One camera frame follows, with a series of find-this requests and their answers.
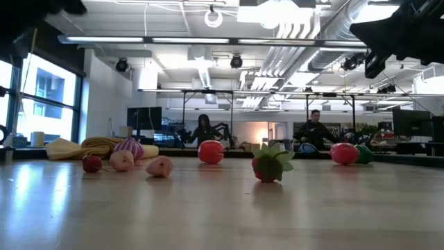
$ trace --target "computer monitor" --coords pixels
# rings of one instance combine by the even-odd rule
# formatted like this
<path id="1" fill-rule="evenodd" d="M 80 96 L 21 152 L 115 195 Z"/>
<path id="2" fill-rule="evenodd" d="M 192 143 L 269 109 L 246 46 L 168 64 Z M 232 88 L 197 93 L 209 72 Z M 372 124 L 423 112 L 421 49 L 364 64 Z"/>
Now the computer monitor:
<path id="1" fill-rule="evenodd" d="M 393 110 L 395 135 L 426 136 L 433 135 L 432 116 L 428 111 Z"/>
<path id="2" fill-rule="evenodd" d="M 137 130 L 161 130 L 162 107 L 129 108 L 127 112 L 126 126 Z"/>
<path id="3" fill-rule="evenodd" d="M 377 130 L 382 130 L 384 129 L 385 131 L 391 131 L 392 127 L 391 127 L 391 122 L 378 122 L 377 123 Z"/>

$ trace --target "dark hair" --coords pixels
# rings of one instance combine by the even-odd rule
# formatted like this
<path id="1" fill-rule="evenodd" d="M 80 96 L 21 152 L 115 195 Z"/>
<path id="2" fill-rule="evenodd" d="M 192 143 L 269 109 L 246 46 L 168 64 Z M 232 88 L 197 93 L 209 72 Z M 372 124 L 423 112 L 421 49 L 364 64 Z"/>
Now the dark hair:
<path id="1" fill-rule="evenodd" d="M 197 120 L 198 120 L 198 123 L 199 123 L 198 127 L 199 127 L 200 130 L 203 130 L 202 124 L 200 124 L 200 121 L 202 121 L 202 120 L 205 121 L 206 129 L 211 128 L 210 119 L 208 118 L 208 115 L 206 115 L 206 114 L 199 115 L 199 118 Z"/>
<path id="2" fill-rule="evenodd" d="M 314 114 L 316 114 L 316 113 L 319 113 L 319 114 L 320 114 L 321 112 L 319 112 L 319 110 L 312 110 L 312 111 L 311 111 L 311 115 L 314 115 Z"/>

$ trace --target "desk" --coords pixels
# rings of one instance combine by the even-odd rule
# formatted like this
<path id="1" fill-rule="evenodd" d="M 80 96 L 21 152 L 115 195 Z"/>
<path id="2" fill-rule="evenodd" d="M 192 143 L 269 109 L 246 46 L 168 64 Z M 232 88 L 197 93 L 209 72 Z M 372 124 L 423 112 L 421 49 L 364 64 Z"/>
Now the desk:
<path id="1" fill-rule="evenodd" d="M 444 142 L 425 143 L 425 150 L 428 156 L 444 156 Z"/>
<path id="2" fill-rule="evenodd" d="M 421 150 L 420 142 L 400 142 L 396 144 L 396 154 L 411 154 L 415 155 L 420 153 Z"/>

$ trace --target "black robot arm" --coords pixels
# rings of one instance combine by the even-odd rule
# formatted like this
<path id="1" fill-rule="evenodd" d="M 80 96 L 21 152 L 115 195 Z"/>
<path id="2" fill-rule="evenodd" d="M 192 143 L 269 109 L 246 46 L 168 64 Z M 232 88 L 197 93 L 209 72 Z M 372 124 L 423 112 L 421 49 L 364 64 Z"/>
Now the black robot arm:
<path id="1" fill-rule="evenodd" d="M 221 133 L 223 135 L 223 139 L 228 140 L 228 142 L 230 142 L 230 148 L 234 149 L 234 141 L 233 138 L 231 137 L 230 127 L 228 127 L 228 124 L 221 122 L 220 124 L 213 126 L 213 128 L 216 129 L 216 131 L 223 130 L 223 132 Z"/>

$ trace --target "window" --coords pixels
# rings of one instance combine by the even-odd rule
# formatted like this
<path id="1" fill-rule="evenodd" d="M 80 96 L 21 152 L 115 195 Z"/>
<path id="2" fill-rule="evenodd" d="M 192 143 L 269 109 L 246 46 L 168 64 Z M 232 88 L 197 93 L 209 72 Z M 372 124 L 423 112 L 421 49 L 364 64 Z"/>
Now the window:
<path id="1" fill-rule="evenodd" d="M 32 132 L 43 132 L 45 142 L 57 138 L 71 140 L 73 110 L 23 99 L 17 122 L 17 134 L 31 140 Z"/>
<path id="2" fill-rule="evenodd" d="M 22 99 L 17 134 L 31 140 L 43 132 L 45 142 L 71 140 L 77 76 L 36 55 L 23 61 Z"/>
<path id="3" fill-rule="evenodd" d="M 0 85 L 9 88 L 11 84 L 12 65 L 4 61 L 0 61 Z M 0 124 L 6 126 L 6 118 L 8 116 L 9 95 L 0 97 Z"/>
<path id="4" fill-rule="evenodd" d="M 36 55 L 31 56 L 29 63 L 28 55 L 23 60 L 22 91 L 73 106 L 76 75 Z"/>

